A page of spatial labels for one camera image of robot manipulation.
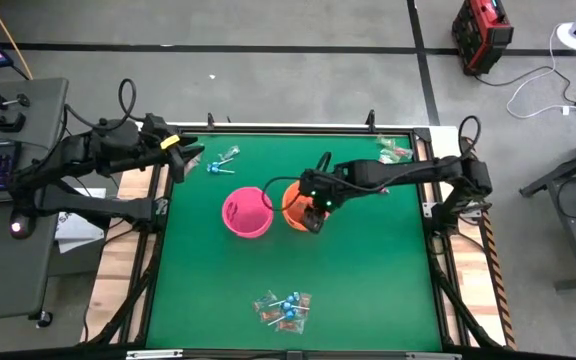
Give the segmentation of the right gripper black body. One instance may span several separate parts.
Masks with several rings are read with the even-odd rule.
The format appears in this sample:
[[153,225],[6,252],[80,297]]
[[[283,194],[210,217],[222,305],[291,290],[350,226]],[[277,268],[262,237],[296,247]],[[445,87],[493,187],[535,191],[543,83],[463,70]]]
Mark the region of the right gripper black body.
[[332,173],[306,169],[300,175],[299,193],[312,199],[312,206],[320,210],[335,210],[350,197],[351,188]]

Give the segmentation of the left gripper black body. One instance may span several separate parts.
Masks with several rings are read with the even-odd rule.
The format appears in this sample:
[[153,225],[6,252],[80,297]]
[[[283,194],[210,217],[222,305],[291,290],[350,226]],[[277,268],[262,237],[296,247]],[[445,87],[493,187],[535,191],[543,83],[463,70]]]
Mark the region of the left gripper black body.
[[169,126],[167,122],[158,115],[146,113],[142,120],[141,134],[155,139],[162,150],[180,142],[180,136],[174,126]]

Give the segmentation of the orange halloween bucket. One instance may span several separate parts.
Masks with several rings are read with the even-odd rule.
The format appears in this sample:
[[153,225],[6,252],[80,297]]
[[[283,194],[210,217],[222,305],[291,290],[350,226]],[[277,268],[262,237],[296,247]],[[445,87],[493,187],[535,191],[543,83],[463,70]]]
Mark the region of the orange halloween bucket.
[[301,223],[304,210],[311,206],[313,199],[310,196],[301,195],[299,181],[293,182],[284,192],[282,197],[282,215],[286,223],[295,230],[307,232],[307,228]]

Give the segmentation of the pink halloween bucket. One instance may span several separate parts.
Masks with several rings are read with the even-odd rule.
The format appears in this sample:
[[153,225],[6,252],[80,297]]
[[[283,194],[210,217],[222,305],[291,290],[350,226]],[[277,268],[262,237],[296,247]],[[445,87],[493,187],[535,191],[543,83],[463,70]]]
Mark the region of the pink halloween bucket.
[[242,187],[227,196],[222,205],[222,220],[235,235],[254,239],[262,236],[274,220],[265,203],[270,199],[258,187]]

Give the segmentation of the green table mat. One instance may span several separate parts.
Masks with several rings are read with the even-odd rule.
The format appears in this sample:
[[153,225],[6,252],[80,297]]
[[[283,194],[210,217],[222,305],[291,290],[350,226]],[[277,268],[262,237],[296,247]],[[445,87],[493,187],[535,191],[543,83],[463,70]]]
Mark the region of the green table mat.
[[[222,205],[242,187],[265,188],[274,203],[325,152],[334,163],[375,159],[361,136],[204,135],[202,165],[172,191],[147,343],[154,348],[436,351],[438,320],[417,189],[347,201],[318,234],[276,215],[255,239],[234,235]],[[237,145],[235,174],[205,165]],[[302,334],[276,331],[253,301],[272,291],[312,296]]]

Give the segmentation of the white paper sheet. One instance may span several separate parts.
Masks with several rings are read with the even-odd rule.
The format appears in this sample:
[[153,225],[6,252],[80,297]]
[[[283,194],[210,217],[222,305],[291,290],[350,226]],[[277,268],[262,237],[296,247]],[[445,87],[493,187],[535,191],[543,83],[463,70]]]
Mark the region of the white paper sheet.
[[77,214],[60,212],[58,215],[55,241],[61,254],[101,240],[104,236],[103,229]]

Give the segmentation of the black computer mouse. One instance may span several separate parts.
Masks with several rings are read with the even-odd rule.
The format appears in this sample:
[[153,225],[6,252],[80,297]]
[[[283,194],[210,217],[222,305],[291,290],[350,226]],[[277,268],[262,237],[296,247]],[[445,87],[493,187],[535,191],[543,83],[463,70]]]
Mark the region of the black computer mouse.
[[10,215],[10,235],[18,240],[30,237],[36,226],[36,218],[19,212]]

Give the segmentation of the orange black hazard tape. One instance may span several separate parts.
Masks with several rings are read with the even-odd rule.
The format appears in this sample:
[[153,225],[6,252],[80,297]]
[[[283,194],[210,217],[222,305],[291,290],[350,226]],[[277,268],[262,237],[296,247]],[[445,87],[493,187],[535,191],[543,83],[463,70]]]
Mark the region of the orange black hazard tape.
[[489,268],[493,292],[497,303],[497,309],[501,323],[502,333],[504,336],[505,347],[512,350],[517,350],[518,347],[516,344],[514,331],[512,327],[511,314],[508,305],[507,295],[505,292],[505,287],[503,284],[503,276],[501,266],[499,263],[496,244],[494,241],[492,223],[487,208],[483,208],[481,210],[479,223],[480,223],[479,225],[480,234],[485,249],[487,265]]

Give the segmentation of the grey desk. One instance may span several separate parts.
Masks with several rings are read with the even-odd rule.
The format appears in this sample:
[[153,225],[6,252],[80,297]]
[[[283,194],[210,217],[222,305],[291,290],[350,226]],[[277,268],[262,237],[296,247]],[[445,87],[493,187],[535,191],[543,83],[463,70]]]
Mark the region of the grey desk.
[[[0,132],[0,139],[22,142],[21,166],[43,158],[57,140],[67,89],[64,78],[0,83],[5,98],[23,93],[30,100],[23,110],[23,129],[16,134]],[[55,215],[40,218],[30,237],[17,240],[9,232],[11,212],[10,202],[0,203],[0,318],[41,311],[57,223]]]

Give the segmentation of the red black power box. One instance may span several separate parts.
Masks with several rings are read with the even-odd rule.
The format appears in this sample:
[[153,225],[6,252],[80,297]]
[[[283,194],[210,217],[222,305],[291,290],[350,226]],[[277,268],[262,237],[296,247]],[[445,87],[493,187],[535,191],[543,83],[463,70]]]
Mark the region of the red black power box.
[[501,0],[463,0],[451,35],[464,74],[488,74],[511,43],[513,33]]

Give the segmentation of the black aluminium table frame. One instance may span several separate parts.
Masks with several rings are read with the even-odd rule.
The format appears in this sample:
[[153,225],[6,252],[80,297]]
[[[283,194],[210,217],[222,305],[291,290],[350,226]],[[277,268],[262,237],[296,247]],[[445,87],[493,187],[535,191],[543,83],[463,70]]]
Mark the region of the black aluminium table frame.
[[[343,130],[339,133],[332,133],[326,129],[297,129],[297,128],[270,128],[263,129],[256,127],[253,129],[231,129],[231,130],[219,130],[212,133],[203,134],[200,136],[199,140],[204,135],[279,135],[279,136],[361,136],[361,137],[372,137],[375,140],[376,136],[364,130],[354,131],[354,130]],[[444,156],[435,157],[427,156],[425,158],[420,158],[418,156],[413,156],[409,162],[420,162],[433,159],[441,159]],[[152,263],[150,264],[146,278],[144,279],[144,285],[148,288],[149,293],[147,297],[147,303],[145,306],[147,323],[145,326],[142,338],[135,343],[124,343],[124,344],[111,344],[102,345],[99,341],[92,341],[84,344],[80,347],[80,357],[82,360],[125,360],[126,353],[131,350],[156,350],[156,349],[182,349],[183,357],[174,360],[192,360],[195,358],[212,358],[212,359],[222,359],[222,358],[234,358],[240,357],[244,360],[261,360],[263,358],[274,358],[278,360],[293,360],[294,357],[301,357],[304,359],[310,359],[316,356],[330,356],[330,355],[397,355],[405,356],[406,352],[441,352],[441,353],[452,353],[459,354],[458,348],[453,347],[449,344],[447,329],[445,326],[444,318],[442,317],[443,303],[440,297],[441,291],[446,288],[449,284],[448,280],[444,274],[439,270],[438,263],[436,260],[436,255],[430,247],[430,236],[432,233],[436,232],[429,225],[430,218],[424,216],[422,211],[422,198],[425,192],[425,188],[430,184],[438,184],[441,182],[434,183],[424,183],[424,184],[409,184],[414,186],[418,191],[419,205],[422,216],[422,226],[425,236],[425,248],[427,252],[427,261],[429,266],[429,275],[431,279],[431,286],[433,291],[433,297],[435,301],[435,310],[438,320],[438,330],[440,335],[440,347],[436,351],[393,351],[393,350],[344,350],[344,351],[333,351],[333,350],[299,350],[299,349],[284,349],[284,350],[272,350],[272,349],[201,349],[201,348],[154,348],[150,347],[147,343],[147,334],[149,330],[149,324],[151,319],[151,312],[153,307],[153,301],[155,296],[156,282],[158,279],[161,256],[163,250],[163,242],[165,239],[166,229],[168,227],[169,221],[169,210],[172,200],[172,191],[176,185],[170,186],[168,188],[168,194],[170,195],[170,203],[166,212],[167,223],[162,235],[160,235],[155,243],[155,255]],[[265,188],[260,188],[265,195],[270,199],[271,204],[265,203],[265,205],[274,212],[274,218],[276,215],[282,215],[282,198],[279,203],[274,203],[270,196],[268,195]]]

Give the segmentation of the silver metal bracket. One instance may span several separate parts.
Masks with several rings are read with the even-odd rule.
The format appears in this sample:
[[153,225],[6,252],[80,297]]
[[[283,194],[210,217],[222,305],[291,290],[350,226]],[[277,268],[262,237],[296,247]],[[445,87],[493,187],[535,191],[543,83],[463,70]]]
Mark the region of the silver metal bracket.
[[125,360],[165,360],[183,357],[182,349],[131,350]]
[[462,360],[462,356],[441,352],[406,352],[404,360]]

